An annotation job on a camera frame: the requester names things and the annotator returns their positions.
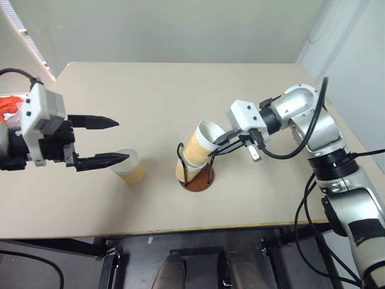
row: orange cloth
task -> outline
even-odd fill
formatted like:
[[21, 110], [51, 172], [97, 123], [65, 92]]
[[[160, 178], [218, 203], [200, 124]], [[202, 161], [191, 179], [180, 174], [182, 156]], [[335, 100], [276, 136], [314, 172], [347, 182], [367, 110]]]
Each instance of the orange cloth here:
[[9, 96], [7, 98], [0, 98], [0, 122], [4, 122], [4, 113], [16, 113], [17, 105], [19, 102], [23, 102], [23, 99], [17, 96]]

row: metal stand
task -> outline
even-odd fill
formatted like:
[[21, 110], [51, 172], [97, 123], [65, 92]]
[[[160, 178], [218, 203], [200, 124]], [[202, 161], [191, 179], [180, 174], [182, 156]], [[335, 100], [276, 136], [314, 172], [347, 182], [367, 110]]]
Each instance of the metal stand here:
[[218, 289], [227, 289], [232, 286], [231, 275], [227, 268], [226, 253], [221, 251], [217, 261]]
[[214, 163], [215, 157], [211, 157], [210, 163], [207, 164], [207, 166], [204, 167], [202, 169], [202, 171], [199, 173], [199, 174], [201, 174], [201, 173], [207, 172], [207, 181], [205, 182], [205, 184], [203, 183], [202, 178], [197, 178], [199, 176], [199, 174], [192, 181], [188, 182], [187, 181], [186, 163], [185, 163], [185, 160], [182, 158], [181, 153], [180, 153], [180, 149], [183, 147], [184, 147], [183, 143], [179, 143], [178, 147], [176, 149], [176, 154], [177, 154], [178, 159], [180, 160], [180, 163], [182, 164], [182, 167], [183, 167], [184, 181], [183, 182], [181, 181], [181, 184], [185, 187], [185, 189], [191, 190], [191, 191], [203, 191], [203, 190], [207, 189], [212, 184], [212, 181], [214, 180], [214, 170], [212, 169], [212, 165]]
[[92, 256], [103, 258], [102, 274], [100, 276], [99, 289], [111, 289], [115, 269], [119, 267], [120, 254], [116, 248], [106, 246], [106, 238], [95, 238], [94, 243], [86, 243], [71, 238], [61, 239], [30, 239], [8, 240], [22, 246], [37, 247], [39, 249], [54, 250], [63, 253]]
[[[318, 232], [323, 233], [332, 230], [329, 223], [317, 223], [314, 224]], [[303, 226], [298, 229], [298, 239], [302, 240], [305, 238], [313, 237], [313, 231], [309, 225]], [[268, 256], [271, 263], [271, 268], [276, 279], [276, 284], [278, 289], [291, 289], [289, 282], [288, 273], [284, 266], [282, 255], [280, 253], [280, 248], [285, 245], [290, 245], [295, 242], [294, 232], [289, 231], [285, 234], [282, 234], [276, 238], [263, 238], [261, 239], [262, 244], [262, 253], [265, 256]], [[324, 260], [325, 267], [329, 274], [338, 276], [338, 271], [334, 265], [334, 262], [331, 258], [329, 252], [325, 249], [322, 243], [317, 241], [318, 249], [321, 253], [322, 259]], [[331, 280], [331, 284], [334, 289], [342, 289], [341, 281]]]

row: yellow paper cup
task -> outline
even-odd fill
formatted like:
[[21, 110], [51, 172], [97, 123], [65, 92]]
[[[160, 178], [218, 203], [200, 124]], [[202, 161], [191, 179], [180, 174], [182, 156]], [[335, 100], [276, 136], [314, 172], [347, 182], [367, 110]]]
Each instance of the yellow paper cup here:
[[[206, 164], [204, 164], [200, 167], [193, 167], [193, 166], [189, 165], [186, 161], [185, 161], [185, 164], [186, 164], [187, 181], [188, 182], [192, 181], [195, 178], [195, 176], [198, 175], [200, 170], [202, 170], [202, 168], [204, 168], [206, 165]], [[175, 175], [178, 178], [178, 180], [180, 180], [182, 182], [185, 181], [185, 173], [183, 171], [183, 165], [180, 162], [180, 160], [178, 160], [178, 162], [176, 163]]]
[[126, 160], [111, 166], [119, 177], [125, 180], [127, 184], [137, 184], [143, 178], [144, 172], [141, 163], [139, 162], [139, 156], [135, 149], [123, 148], [118, 149], [116, 152], [121, 154], [130, 155]]
[[221, 135], [224, 130], [214, 122], [204, 120], [199, 123], [183, 149], [183, 157], [192, 166], [206, 164], [209, 154], [218, 146], [213, 142]]

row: cable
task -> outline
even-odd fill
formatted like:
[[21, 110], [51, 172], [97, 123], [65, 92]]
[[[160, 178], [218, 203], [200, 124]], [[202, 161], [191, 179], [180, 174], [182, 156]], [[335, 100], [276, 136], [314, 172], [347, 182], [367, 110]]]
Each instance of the cable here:
[[33, 77], [28, 72], [25, 72], [24, 70], [17, 69], [17, 68], [4, 68], [4, 69], [0, 69], [0, 76], [2, 76], [3, 74], [9, 73], [9, 72], [19, 73], [19, 74], [24, 75], [25, 77], [27, 77], [29, 79], [29, 81], [31, 82], [31, 86], [29, 88], [30, 90], [32, 89], [32, 87], [34, 86], [35, 83], [43, 84], [38, 78]]
[[[315, 187], [316, 183], [314, 182], [312, 185], [310, 185], [314, 179], [315, 175], [314, 173], [311, 175], [311, 177], [309, 178], [309, 180], [307, 181], [307, 184], [306, 184], [306, 187], [305, 187], [305, 194], [308, 195]], [[294, 218], [294, 237], [295, 237], [295, 244], [297, 246], [297, 249], [298, 249], [298, 252], [300, 253], [303, 261], [317, 274], [323, 276], [323, 277], [327, 277], [327, 278], [330, 278], [330, 279], [335, 279], [335, 280], [339, 280], [339, 281], [342, 281], [342, 282], [346, 282], [346, 283], [349, 283], [349, 284], [352, 284], [352, 285], [355, 285], [355, 286], [360, 286], [359, 283], [357, 283], [356, 281], [353, 281], [353, 280], [350, 280], [350, 279], [347, 279], [347, 278], [344, 278], [344, 277], [340, 277], [340, 276], [336, 276], [336, 275], [331, 275], [331, 274], [328, 274], [328, 273], [325, 273], [325, 272], [322, 272], [320, 270], [318, 270], [317, 268], [315, 268], [307, 259], [306, 257], [304, 256], [304, 253], [301, 249], [301, 246], [300, 246], [300, 241], [299, 241], [299, 238], [298, 238], [298, 216], [300, 215], [300, 211], [301, 211], [301, 208], [304, 204], [304, 198], [302, 199], [302, 201], [300, 202], [300, 205], [298, 206], [298, 209], [297, 209], [297, 212], [295, 212], [295, 218]]]
[[322, 243], [322, 245], [326, 248], [326, 250], [329, 252], [329, 254], [344, 268], [352, 277], [354, 280], [356, 280], [357, 283], [362, 284], [361, 279], [327, 246], [325, 240], [322, 238], [321, 234], [318, 232], [317, 228], [315, 227], [310, 214], [309, 214], [309, 208], [307, 207], [307, 197], [310, 194], [311, 191], [304, 192], [304, 207], [305, 207], [305, 214], [307, 221], [309, 222], [309, 226], [312, 229], [315, 238]]
[[307, 142], [309, 141], [315, 129], [318, 117], [321, 114], [322, 107], [324, 106], [327, 84], [328, 84], [328, 78], [324, 77], [324, 80], [322, 81], [321, 91], [319, 92], [318, 102], [314, 110], [314, 115], [312, 117], [312, 120], [310, 121], [309, 128], [307, 129], [306, 135], [303, 138], [302, 142], [294, 151], [292, 151], [290, 154], [287, 154], [287, 155], [276, 155], [268, 151], [268, 149], [265, 146], [261, 146], [259, 149], [265, 154], [267, 154], [269, 157], [276, 158], [278, 160], [287, 160], [289, 158], [292, 158], [298, 155], [303, 150]]
[[383, 154], [385, 152], [385, 149], [379, 149], [377, 151], [371, 151], [371, 152], [352, 152], [350, 153], [350, 155], [353, 157], [353, 158], [358, 158], [358, 157], [365, 157], [367, 155], [376, 155], [376, 154]]
[[51, 262], [51, 261], [49, 261], [47, 259], [38, 257], [38, 256], [34, 256], [34, 255], [30, 255], [30, 254], [25, 254], [25, 253], [19, 253], [19, 252], [13, 252], [13, 251], [0, 250], [0, 254], [25, 257], [25, 258], [34, 259], [34, 260], [37, 260], [37, 261], [40, 261], [40, 262], [43, 262], [43, 263], [46, 263], [46, 264], [50, 265], [59, 274], [59, 278], [60, 278], [60, 286], [59, 286], [59, 288], [60, 289], [64, 288], [64, 276], [63, 276], [63, 273], [62, 273], [61, 269], [59, 268], [59, 266], [57, 266], [55, 263], [53, 263], [53, 262]]

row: white wall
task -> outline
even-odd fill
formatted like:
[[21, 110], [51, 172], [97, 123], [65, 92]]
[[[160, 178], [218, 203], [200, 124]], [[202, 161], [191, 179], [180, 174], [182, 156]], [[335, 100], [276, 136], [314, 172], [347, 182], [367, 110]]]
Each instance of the white wall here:
[[[13, 67], [23, 69], [34, 76], [39, 76], [49, 87], [53, 78], [41, 64], [15, 30], [13, 24], [0, 7], [0, 69]], [[22, 93], [29, 90], [29, 80], [16, 73], [8, 73], [0, 77], [0, 95]]]
[[55, 76], [71, 61], [294, 63], [323, 0], [11, 0]]
[[[367, 150], [385, 148], [385, 2], [331, 0], [328, 7], [331, 18], [314, 32], [322, 36], [307, 41], [298, 62], [318, 82], [329, 76], [328, 99]], [[385, 172], [385, 155], [374, 159]]]

